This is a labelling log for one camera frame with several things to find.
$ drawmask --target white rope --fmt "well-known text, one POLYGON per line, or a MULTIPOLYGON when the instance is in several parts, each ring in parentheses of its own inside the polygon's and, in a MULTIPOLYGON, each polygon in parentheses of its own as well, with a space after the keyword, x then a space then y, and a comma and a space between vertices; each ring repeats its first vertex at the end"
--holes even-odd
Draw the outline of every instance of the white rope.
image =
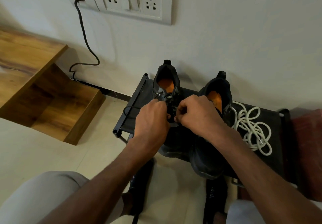
POLYGON ((245 131, 247 131, 243 140, 249 145, 252 151, 259 150, 263 155, 266 155, 266 156, 270 155, 272 153, 272 147, 268 142, 272 134, 270 127, 263 122, 253 123, 252 121, 250 121, 259 117, 260 108, 254 107, 254 108, 251 108, 249 111, 247 111, 243 104, 235 101, 233 101, 233 103, 239 104, 243 109, 237 114, 237 111, 234 108, 232 108, 232 110, 235 112, 235 123, 231 128, 237 131, 238 127, 240 127, 241 129, 244 129, 245 131), (258 110, 257 115, 250 118, 249 115, 253 110, 258 110), (264 125, 265 127, 267 127, 268 129, 267 137, 265 137, 263 130, 259 127, 259 125, 264 125), (251 142, 253 134, 256 136, 256 144, 252 144, 251 142), (269 148, 268 153, 265 153, 262 150, 262 147, 264 147, 265 145, 267 145, 269 148))

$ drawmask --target black shoe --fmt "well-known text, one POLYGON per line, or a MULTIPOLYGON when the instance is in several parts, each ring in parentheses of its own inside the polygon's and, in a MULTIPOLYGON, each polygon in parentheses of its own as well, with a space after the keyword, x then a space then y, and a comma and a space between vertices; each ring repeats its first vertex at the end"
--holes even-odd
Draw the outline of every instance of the black shoe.
MULTIPOLYGON (((214 103, 224 121, 230 121, 232 96, 224 71, 220 71, 216 78, 199 91, 199 96, 202 95, 207 96, 214 103)), ((192 168, 203 178, 216 179, 224 171, 225 158, 202 137, 198 137, 192 144, 189 157, 192 168)))
POLYGON ((147 183, 150 179, 153 165, 154 159, 152 158, 131 179, 128 190, 133 196, 133 207, 130 211, 131 216, 138 216, 143 210, 147 183))
POLYGON ((165 157, 178 158, 190 162, 189 148, 196 135, 188 128, 179 124, 169 129, 167 138, 159 149, 159 153, 165 157))
POLYGON ((224 214, 227 190, 227 183, 223 176, 215 180, 207 180, 203 224, 213 224, 216 212, 224 214))
POLYGON ((168 121, 175 123, 175 113, 183 97, 181 96, 180 80, 177 71, 171 65, 171 60, 166 59, 163 65, 159 66, 153 81, 153 97, 167 103, 167 113, 171 115, 168 121))

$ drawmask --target white wall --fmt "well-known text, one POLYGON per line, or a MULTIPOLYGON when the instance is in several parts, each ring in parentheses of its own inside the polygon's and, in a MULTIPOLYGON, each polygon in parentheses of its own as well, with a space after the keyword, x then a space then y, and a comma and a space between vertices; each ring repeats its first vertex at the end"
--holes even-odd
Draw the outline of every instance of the white wall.
MULTIPOLYGON (((268 109, 322 107, 322 0, 174 0, 171 26, 82 9, 100 67, 77 78, 131 95, 171 59, 183 87, 227 72, 234 100, 268 109)), ((68 0, 0 0, 0 23, 67 43, 57 62, 95 62, 68 0)))

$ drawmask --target tile floor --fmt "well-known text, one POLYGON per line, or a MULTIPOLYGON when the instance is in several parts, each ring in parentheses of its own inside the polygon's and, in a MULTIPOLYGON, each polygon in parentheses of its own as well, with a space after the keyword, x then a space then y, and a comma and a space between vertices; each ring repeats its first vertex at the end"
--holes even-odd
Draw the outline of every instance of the tile floor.
MULTIPOLYGON (((77 146, 0 118, 0 205, 23 182, 46 171, 94 177, 125 147, 112 130, 126 105, 107 97, 77 146)), ((205 180, 187 162, 159 153, 155 158, 139 223, 202 223, 205 180)), ((228 195, 226 209, 237 196, 235 186, 229 184, 228 195)), ((132 223, 132 219, 123 216, 114 223, 132 223)))

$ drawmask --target hand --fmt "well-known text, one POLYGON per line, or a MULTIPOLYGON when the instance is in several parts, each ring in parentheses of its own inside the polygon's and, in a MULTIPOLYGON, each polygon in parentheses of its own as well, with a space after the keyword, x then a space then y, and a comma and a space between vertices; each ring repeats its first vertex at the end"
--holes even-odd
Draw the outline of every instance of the hand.
POLYGON ((223 138, 227 135, 234 134, 234 130, 223 122, 215 106, 206 96, 191 95, 182 100, 174 120, 214 146, 224 141, 223 138))
POLYGON ((143 106, 135 119, 134 138, 128 142, 140 157, 151 159, 166 140, 170 124, 164 101, 152 100, 143 106))

